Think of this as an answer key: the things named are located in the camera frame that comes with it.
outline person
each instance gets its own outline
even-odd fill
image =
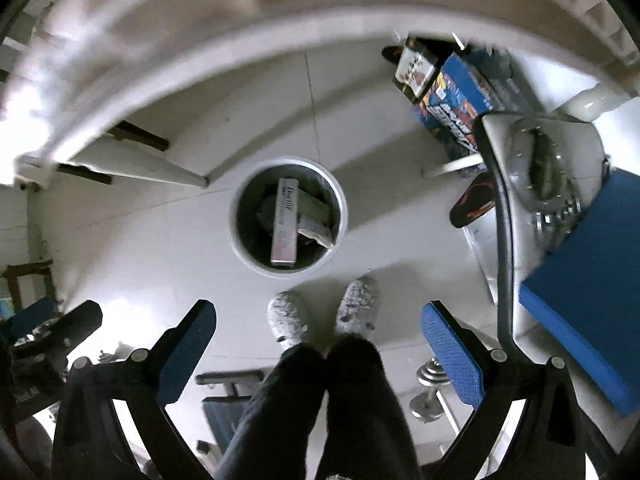
[[[316,480],[422,480],[404,413],[366,339],[379,308],[375,280],[350,283],[324,358],[302,298],[287,291],[271,301],[268,321],[284,352],[245,411],[216,480],[305,479],[325,390],[327,440]]]

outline black metal frame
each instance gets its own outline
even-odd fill
[[[102,311],[85,301],[34,341],[14,346],[52,317],[55,300],[43,298],[0,322],[0,471],[3,478],[34,480],[18,446],[15,425],[56,403],[65,383],[66,356],[102,324]]]
[[[517,361],[530,363],[531,360],[517,346],[513,338],[513,283],[514,283],[514,263],[513,263],[513,225],[511,223],[511,202],[507,192],[506,181],[497,162],[494,149],[488,138],[481,114],[474,122],[474,137],[478,144],[478,150],[482,155],[484,163],[496,181],[496,221],[497,221],[497,243],[498,254],[498,303],[497,303],[497,335],[502,348],[509,356]],[[596,472],[603,478],[631,478],[631,476],[620,476],[622,471],[627,471],[630,464],[619,466],[618,463],[624,458],[618,457],[602,434],[599,428],[593,423],[589,416],[580,408],[580,418],[585,430],[585,447],[591,463]],[[640,433],[640,424],[636,425],[634,434]],[[640,443],[636,439],[636,447],[631,455],[640,456]],[[640,478],[640,466],[634,470]]]
[[[489,456],[514,400],[525,399],[516,434],[488,479],[582,480],[584,435],[567,368],[492,359],[471,330],[463,329],[439,301],[431,304],[482,370],[484,399],[445,455],[429,464],[430,480],[473,479]]]
[[[193,373],[216,329],[212,303],[199,300],[151,350],[126,361],[92,365],[75,361],[60,403],[52,473],[60,480],[142,480],[122,434],[113,399],[124,400],[146,450],[164,480],[210,480],[166,414]]]

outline wall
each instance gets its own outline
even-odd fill
[[[548,59],[512,52],[522,73],[547,112],[577,93],[593,88],[593,77]],[[602,114],[593,121],[612,167],[640,174],[640,97]]]
[[[18,187],[0,186],[0,272],[7,265],[28,263],[27,192]],[[31,304],[33,293],[28,283],[20,280],[23,303]],[[6,280],[0,280],[0,296],[8,297]]]

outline metal rod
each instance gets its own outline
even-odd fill
[[[473,155],[452,160],[447,164],[443,164],[442,166],[438,166],[437,168],[429,171],[422,170],[422,178],[433,178],[434,176],[452,173],[453,171],[463,170],[464,168],[470,168],[471,166],[477,166],[478,164],[482,164],[482,155],[474,153]]]
[[[165,152],[169,149],[168,140],[149,133],[139,126],[128,123],[127,121],[120,121],[111,130],[109,130],[109,133],[116,139],[133,140],[134,142],[139,142],[140,144],[151,146],[152,148],[160,150],[161,152]]]
[[[155,182],[207,187],[206,177],[185,170],[151,153],[119,142],[113,137],[98,137],[71,160],[99,173],[107,173]]]
[[[442,409],[444,410],[444,414],[447,416],[447,419],[449,420],[449,424],[453,428],[454,433],[456,434],[456,436],[459,435],[460,434],[460,424],[458,423],[458,420],[456,419],[456,416],[451,411],[451,407],[449,406],[449,403],[447,402],[447,399],[444,398],[444,395],[442,394],[442,392],[440,390],[436,391],[436,397],[440,401],[440,404],[442,405]]]

